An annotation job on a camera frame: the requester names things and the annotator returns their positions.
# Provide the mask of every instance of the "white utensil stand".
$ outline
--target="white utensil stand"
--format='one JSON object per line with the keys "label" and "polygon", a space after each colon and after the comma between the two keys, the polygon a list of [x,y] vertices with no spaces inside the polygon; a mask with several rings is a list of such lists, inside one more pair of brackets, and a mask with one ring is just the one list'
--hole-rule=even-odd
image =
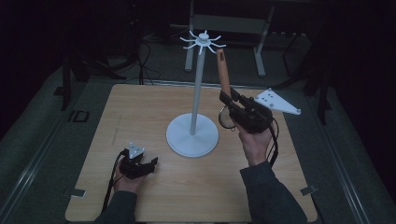
{"label": "white utensil stand", "polygon": [[206,48],[216,53],[210,48],[210,45],[219,48],[225,47],[225,45],[219,46],[212,43],[212,41],[220,39],[220,36],[215,39],[209,39],[209,35],[206,31],[199,34],[199,36],[195,36],[192,32],[190,32],[190,34],[195,39],[180,39],[185,42],[195,42],[184,49],[200,46],[197,59],[192,113],[180,115],[170,122],[166,130],[166,140],[170,148],[179,155],[195,158],[202,157],[211,152],[219,141],[219,131],[216,124],[206,116],[198,114],[198,105],[201,95]]}

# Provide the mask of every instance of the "light wood tabletop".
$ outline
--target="light wood tabletop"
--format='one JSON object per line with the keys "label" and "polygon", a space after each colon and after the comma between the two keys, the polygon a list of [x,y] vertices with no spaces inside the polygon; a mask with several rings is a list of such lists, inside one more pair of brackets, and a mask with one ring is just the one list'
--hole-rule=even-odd
{"label": "light wood tabletop", "polygon": [[[264,90],[238,90],[256,96]],[[248,222],[248,199],[239,170],[248,166],[237,132],[223,129],[218,114],[223,107],[219,89],[202,88],[198,113],[212,119],[219,141],[208,154],[186,158],[166,141],[169,123],[191,112],[193,87],[115,85],[81,170],[65,217],[69,221],[93,221],[101,212],[108,180],[118,154],[130,142],[144,147],[142,163],[158,157],[154,174],[138,192],[136,221],[141,222]],[[277,178],[290,190],[309,221],[317,212],[306,188],[290,133],[282,113],[274,112],[279,124],[279,155],[273,167]]]}

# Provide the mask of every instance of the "black sleeve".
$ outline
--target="black sleeve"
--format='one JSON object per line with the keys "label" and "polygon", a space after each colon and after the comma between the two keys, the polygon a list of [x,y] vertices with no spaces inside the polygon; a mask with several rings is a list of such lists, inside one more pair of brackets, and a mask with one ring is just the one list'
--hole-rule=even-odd
{"label": "black sleeve", "polygon": [[307,223],[303,209],[276,179],[268,161],[245,168],[240,173],[247,188],[253,223]]}
{"label": "black sleeve", "polygon": [[95,224],[134,224],[134,210],[136,208],[137,195],[129,191],[117,191],[114,193],[106,211],[93,223]]}

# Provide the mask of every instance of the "person's left hand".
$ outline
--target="person's left hand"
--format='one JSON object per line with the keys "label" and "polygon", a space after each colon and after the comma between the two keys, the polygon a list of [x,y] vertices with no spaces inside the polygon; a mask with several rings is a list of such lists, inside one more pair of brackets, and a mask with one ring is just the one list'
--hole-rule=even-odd
{"label": "person's left hand", "polygon": [[116,176],[114,177],[114,181],[117,181],[118,179],[120,180],[114,184],[114,192],[123,190],[137,193],[138,189],[142,185],[143,181],[146,179],[147,175],[143,175],[135,179],[130,179],[126,176],[123,176],[123,174],[120,172],[120,164],[121,162],[117,164]]}

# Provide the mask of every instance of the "person's arm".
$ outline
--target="person's arm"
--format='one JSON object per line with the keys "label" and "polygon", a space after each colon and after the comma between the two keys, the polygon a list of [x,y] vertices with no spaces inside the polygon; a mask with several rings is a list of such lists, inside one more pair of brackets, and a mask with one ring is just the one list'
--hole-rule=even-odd
{"label": "person's arm", "polygon": [[120,164],[116,169],[114,194],[106,211],[102,213],[93,223],[95,224],[134,224],[134,210],[136,208],[137,191],[146,175],[136,179],[129,179],[120,173]]}
{"label": "person's arm", "polygon": [[249,212],[253,223],[307,223],[306,215],[289,190],[280,183],[267,161],[272,135],[248,133],[235,123],[249,167],[240,171],[247,188]]}

